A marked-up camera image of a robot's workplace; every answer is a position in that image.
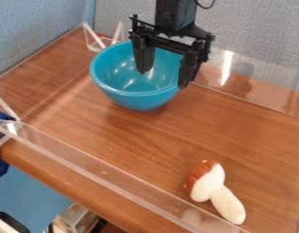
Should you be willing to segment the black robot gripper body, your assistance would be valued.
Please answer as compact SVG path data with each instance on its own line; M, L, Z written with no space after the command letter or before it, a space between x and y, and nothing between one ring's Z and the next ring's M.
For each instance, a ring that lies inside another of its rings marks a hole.
M196 25L197 9L208 10L197 0L156 0L154 22L148 23L132 14L129 39L145 37L149 45L177 54L197 52L200 63L205 62L210 52L212 33Z

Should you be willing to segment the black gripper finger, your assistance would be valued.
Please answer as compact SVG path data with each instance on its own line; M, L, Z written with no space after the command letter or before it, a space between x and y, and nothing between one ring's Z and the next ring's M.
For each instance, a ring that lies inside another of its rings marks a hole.
M149 71L153 66L156 49L149 45L146 38L140 36L132 38L132 49L136 68L142 74Z
M186 88L189 82L194 79L200 67L197 52L186 51L178 69L177 87Z

